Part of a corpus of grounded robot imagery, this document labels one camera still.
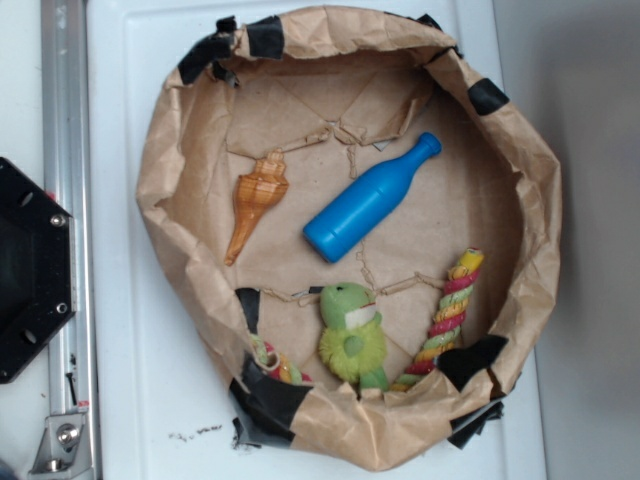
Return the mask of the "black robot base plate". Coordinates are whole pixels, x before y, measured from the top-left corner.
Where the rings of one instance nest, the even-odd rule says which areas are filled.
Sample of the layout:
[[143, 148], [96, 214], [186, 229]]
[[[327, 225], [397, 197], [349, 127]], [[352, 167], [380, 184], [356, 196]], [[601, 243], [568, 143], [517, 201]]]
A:
[[14, 381], [74, 314], [71, 216], [1, 159], [1, 382]]

